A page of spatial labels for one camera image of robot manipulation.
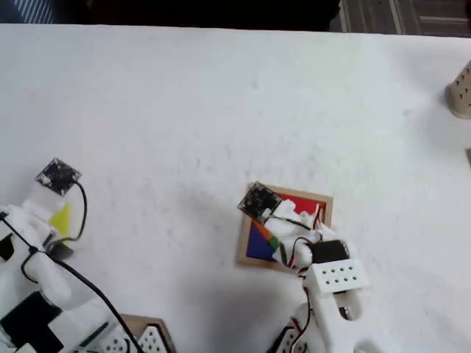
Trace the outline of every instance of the black circuit board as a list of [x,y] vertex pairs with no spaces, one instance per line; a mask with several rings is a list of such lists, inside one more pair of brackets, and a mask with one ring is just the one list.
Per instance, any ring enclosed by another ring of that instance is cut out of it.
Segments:
[[248,215],[250,218],[255,219],[258,223],[264,225],[268,218],[262,215],[265,210],[270,209],[270,214],[275,211],[283,199],[279,197],[274,191],[268,189],[265,185],[256,182],[250,189],[246,196],[238,204],[237,208]]
[[56,194],[64,196],[81,176],[82,173],[65,164],[59,158],[54,158],[36,176],[35,180]]

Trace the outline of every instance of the black cable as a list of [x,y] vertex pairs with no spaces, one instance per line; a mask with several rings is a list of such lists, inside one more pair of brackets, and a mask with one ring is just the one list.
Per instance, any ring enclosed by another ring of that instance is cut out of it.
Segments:
[[71,266],[67,265],[66,263],[63,263],[60,260],[54,259],[53,257],[50,257],[49,254],[46,252],[42,252],[41,250],[38,250],[37,247],[31,245],[20,233],[17,232],[17,230],[5,219],[7,216],[6,213],[0,213],[0,221],[3,221],[10,230],[17,235],[23,243],[25,243],[28,246],[28,251],[29,255],[23,261],[21,264],[21,273],[30,281],[38,283],[36,280],[31,278],[26,272],[25,272],[25,265],[27,262],[32,258],[34,254],[37,254],[38,252],[41,254],[45,254],[49,259],[51,259],[54,263],[58,264],[60,267],[64,268],[66,271],[68,271],[70,274],[72,274],[74,277],[76,277],[80,282],[82,282],[84,285],[89,287],[97,296],[100,297],[100,299],[107,305],[108,309],[110,309],[111,313],[114,315],[116,320],[120,323],[120,325],[123,327],[123,330],[126,332],[126,334],[130,337],[130,340],[132,344],[135,346],[135,348],[138,350],[139,353],[144,353],[143,349],[141,346],[139,346],[139,343],[135,339],[134,335],[132,334],[130,328],[126,325],[126,322],[123,320],[123,318],[119,315],[118,311],[115,309],[113,304],[111,304],[110,300],[106,297],[106,295],[98,288],[96,287],[92,282],[90,282],[88,279],[86,279],[83,275],[81,275],[80,272],[78,272],[75,268],[72,268]]
[[87,213],[88,213],[87,193],[85,192],[85,189],[82,186],[82,184],[80,184],[78,181],[73,180],[72,182],[76,186],[79,187],[80,192],[82,193],[82,198],[83,198],[83,217],[82,217],[82,224],[80,225],[79,233],[75,238],[67,237],[67,238],[62,238],[59,240],[52,241],[51,243],[48,244],[46,248],[47,252],[50,252],[52,247],[56,244],[63,243],[65,241],[78,241],[82,237],[83,229],[85,228],[85,223],[87,222]]
[[81,273],[79,273],[75,268],[67,265],[66,263],[54,259],[53,257],[49,257],[52,261],[54,261],[56,264],[58,264],[60,267],[64,268],[66,271],[68,271],[70,274],[72,274],[74,277],[76,277],[80,282],[82,282],[84,285],[89,287],[97,296],[99,296],[102,301],[108,306],[110,309],[111,313],[115,316],[116,320],[120,323],[120,325],[123,326],[123,330],[126,332],[126,334],[130,337],[130,340],[132,344],[135,346],[135,348],[138,350],[139,353],[144,353],[143,349],[141,346],[139,346],[139,343],[135,339],[134,335],[132,334],[130,328],[126,325],[126,322],[124,322],[123,318],[119,315],[118,311],[115,309],[113,304],[111,304],[110,300],[106,297],[106,295],[98,288],[96,287],[92,282],[90,282],[88,279],[86,279]]
[[13,226],[5,219],[5,217],[7,217],[7,216],[8,216],[8,214],[6,214],[5,212],[2,212],[2,213],[0,214],[0,221],[3,221],[3,223],[5,223],[6,226],[7,226],[8,228],[10,228],[10,230],[11,230],[13,233],[15,233],[15,235],[16,235],[18,238],[20,238],[21,241],[26,244],[26,246],[28,246],[28,247],[30,248],[30,247],[31,247],[31,244],[28,243],[27,240],[26,240],[25,238],[23,238],[23,235],[21,235],[20,233],[18,233],[18,232],[16,231],[16,229],[13,228]]
[[306,226],[304,223],[301,223],[301,222],[299,222],[299,221],[295,221],[294,219],[285,218],[285,217],[278,217],[277,215],[270,215],[268,218],[279,219],[279,220],[281,220],[281,221],[286,221],[286,222],[289,222],[289,223],[291,223],[291,224],[296,224],[297,226],[302,227],[302,228],[304,228],[304,229],[312,230],[312,228]]

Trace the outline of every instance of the white table surface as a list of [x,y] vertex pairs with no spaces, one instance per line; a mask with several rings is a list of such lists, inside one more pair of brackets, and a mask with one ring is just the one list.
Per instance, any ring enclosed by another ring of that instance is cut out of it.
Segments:
[[179,352],[264,352],[304,299],[235,265],[248,182],[334,198],[404,352],[470,352],[471,121],[453,38],[0,26],[0,199],[54,156],[89,197],[70,261]]

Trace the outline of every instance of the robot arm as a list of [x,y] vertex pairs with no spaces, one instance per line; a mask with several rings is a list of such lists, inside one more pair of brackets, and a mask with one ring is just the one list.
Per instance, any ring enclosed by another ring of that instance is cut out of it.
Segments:
[[[260,183],[238,206],[277,238],[273,258],[302,277],[308,296],[270,352],[397,352],[354,245],[336,239],[320,221],[321,210],[298,214],[295,206]],[[290,351],[283,351],[287,346]]]
[[[58,160],[47,168],[70,170]],[[43,242],[56,233],[48,220],[65,204],[63,191],[63,182],[49,182],[49,188],[37,183],[23,207],[0,207],[0,352],[85,350],[117,325],[97,296],[77,304],[82,301],[62,270],[43,253]]]

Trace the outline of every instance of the wooden block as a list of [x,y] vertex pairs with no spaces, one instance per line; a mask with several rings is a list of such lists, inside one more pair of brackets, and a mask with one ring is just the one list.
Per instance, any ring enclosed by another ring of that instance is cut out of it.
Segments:
[[[326,195],[320,195],[317,193],[308,193],[305,191],[292,190],[287,188],[279,188],[272,185],[266,185],[268,188],[273,190],[284,199],[291,199],[297,204],[296,212],[307,211],[313,213],[317,204],[320,204],[324,208],[322,222],[331,227],[332,222],[332,209],[333,209],[333,198]],[[244,215],[242,219],[241,233],[239,237],[238,251],[237,251],[237,262],[242,265],[255,266],[270,268],[277,271],[288,271],[280,263],[277,263],[271,258],[269,246],[266,248],[262,245],[262,239],[260,234],[260,225],[256,224],[248,215]],[[253,244],[259,244],[259,248],[262,249],[257,253],[256,246]]]
[[139,339],[144,330],[149,325],[158,326],[162,332],[162,335],[169,346],[169,351],[171,353],[175,353],[175,345],[171,340],[171,336],[169,331],[167,330],[167,326],[165,322],[161,318],[147,318],[146,316],[135,316],[135,315],[127,315],[127,314],[120,314],[121,317],[126,322],[127,326],[130,328],[131,332],[134,336]]

